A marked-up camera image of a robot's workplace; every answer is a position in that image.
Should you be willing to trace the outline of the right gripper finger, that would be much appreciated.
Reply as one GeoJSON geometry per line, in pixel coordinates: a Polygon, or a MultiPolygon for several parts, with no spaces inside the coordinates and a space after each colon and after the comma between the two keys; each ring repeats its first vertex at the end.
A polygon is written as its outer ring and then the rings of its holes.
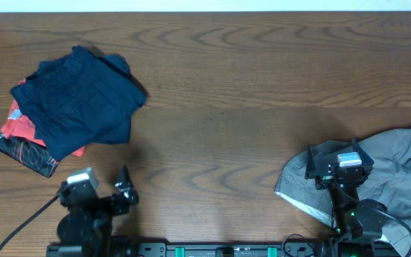
{"type": "Polygon", "coordinates": [[[359,145],[358,141],[356,138],[353,138],[352,141],[352,148],[354,152],[358,154],[362,161],[362,166],[365,168],[372,168],[374,161],[369,157],[369,155],[362,149],[362,147],[359,145]]]}
{"type": "Polygon", "coordinates": [[[305,178],[315,178],[317,176],[317,168],[315,164],[315,158],[313,155],[313,149],[311,146],[308,146],[307,156],[308,158],[305,167],[305,178]]]}

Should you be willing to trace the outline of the grey shorts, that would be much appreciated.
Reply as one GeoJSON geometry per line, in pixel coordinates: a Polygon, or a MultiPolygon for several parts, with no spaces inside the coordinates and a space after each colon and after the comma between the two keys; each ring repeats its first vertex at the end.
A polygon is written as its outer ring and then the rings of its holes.
{"type": "MultiPolygon", "coordinates": [[[[411,128],[382,132],[359,143],[373,159],[372,171],[358,187],[360,198],[371,198],[387,206],[391,216],[411,228],[411,128]]],[[[307,151],[292,157],[283,167],[275,194],[328,227],[335,225],[330,194],[317,190],[305,179],[307,151]]]]}

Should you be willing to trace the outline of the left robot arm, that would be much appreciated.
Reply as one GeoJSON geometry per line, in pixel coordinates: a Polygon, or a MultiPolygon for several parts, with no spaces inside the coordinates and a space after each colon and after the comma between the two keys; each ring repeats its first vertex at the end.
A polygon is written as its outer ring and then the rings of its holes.
{"type": "Polygon", "coordinates": [[[99,197],[98,179],[92,168],[74,171],[57,196],[68,209],[57,226],[59,242],[48,246],[47,257],[137,256],[137,246],[126,237],[114,236],[113,218],[129,213],[139,202],[128,168],[123,165],[114,184],[117,192],[99,197]]]}

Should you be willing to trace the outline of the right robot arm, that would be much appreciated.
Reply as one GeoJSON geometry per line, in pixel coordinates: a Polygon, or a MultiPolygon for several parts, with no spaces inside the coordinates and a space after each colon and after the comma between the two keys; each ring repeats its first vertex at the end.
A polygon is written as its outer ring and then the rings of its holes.
{"type": "Polygon", "coordinates": [[[333,161],[314,157],[308,148],[305,178],[315,181],[317,190],[330,194],[336,236],[330,237],[318,250],[319,256],[399,256],[393,247],[380,242],[383,227],[394,221],[410,235],[406,256],[411,256],[411,228],[403,221],[387,213],[387,207],[373,199],[359,199],[357,188],[371,174],[373,159],[360,147],[356,139],[351,141],[352,151],[338,154],[333,161]]]}

